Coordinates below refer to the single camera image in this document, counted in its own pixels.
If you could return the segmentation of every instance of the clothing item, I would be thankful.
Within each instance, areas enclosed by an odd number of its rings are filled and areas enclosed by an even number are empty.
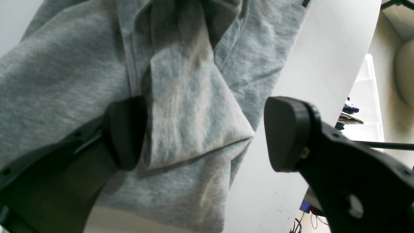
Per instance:
[[[363,124],[363,121],[361,119],[358,119],[346,112],[341,112],[341,115],[338,118],[338,122],[346,125]]]
[[[143,95],[143,160],[118,173],[98,204],[222,231],[229,182],[304,19],[301,4],[45,0],[0,58],[1,166]]]
[[[344,125],[345,124],[343,124],[343,123],[337,122],[336,125],[335,125],[335,129],[337,129],[337,130],[343,130],[344,129]]]
[[[348,99],[345,101],[344,107],[342,108],[343,112],[346,112],[348,114],[354,114],[359,112],[359,108],[357,108],[355,105],[351,103],[351,101]]]

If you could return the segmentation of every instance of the black cable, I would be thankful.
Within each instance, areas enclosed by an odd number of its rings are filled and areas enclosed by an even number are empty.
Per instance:
[[[299,232],[298,233],[301,233],[302,232],[302,224],[300,222],[299,222],[299,226],[300,226],[300,228],[299,228]]]
[[[385,10],[385,9],[387,9],[388,7],[393,6],[393,5],[395,5],[395,4],[397,4],[397,1],[395,1],[395,0],[391,0],[391,1],[385,2],[385,3],[383,3],[383,4],[381,5],[381,10]]]
[[[372,148],[384,148],[393,150],[414,150],[414,144],[409,143],[388,143],[388,142],[371,142],[371,141],[354,141],[362,143]]]
[[[405,7],[414,10],[414,3],[410,2],[409,0],[402,1],[402,4]]]
[[[291,233],[294,233],[295,226],[296,226],[296,220],[295,220],[295,221],[293,221],[293,229],[292,229],[292,230],[290,230],[290,232],[291,232]]]
[[[295,233],[296,233],[296,231],[298,230],[299,225],[302,225],[302,224],[301,224],[301,222],[299,222],[299,220],[297,218],[295,218],[295,220],[298,221],[298,226],[295,229]]]

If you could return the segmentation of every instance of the white table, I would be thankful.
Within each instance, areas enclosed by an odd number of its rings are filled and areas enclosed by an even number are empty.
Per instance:
[[[31,2],[33,8],[23,0],[0,2],[0,55],[20,40],[41,0]],[[380,2],[312,1],[274,95],[311,102],[334,125],[368,51]],[[288,232],[307,188],[299,174],[273,172],[261,124],[229,192],[224,232]],[[186,231],[96,207],[85,232]]]

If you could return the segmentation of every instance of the beige wall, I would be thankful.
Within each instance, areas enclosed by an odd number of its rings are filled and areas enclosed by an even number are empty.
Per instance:
[[[395,85],[394,56],[403,43],[387,17],[380,13],[368,52],[374,61],[384,138],[386,142],[414,143],[414,108],[404,103]],[[385,150],[385,153],[410,168],[414,166],[414,151]]]

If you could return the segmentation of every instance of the screw hole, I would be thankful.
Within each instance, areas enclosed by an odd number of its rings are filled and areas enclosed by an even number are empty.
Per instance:
[[[4,171],[3,171],[3,175],[8,175],[8,174],[10,174],[12,172],[12,170],[10,169],[10,168],[6,168]]]
[[[361,219],[363,216],[363,206],[361,201],[353,194],[345,198],[348,214],[356,219]]]

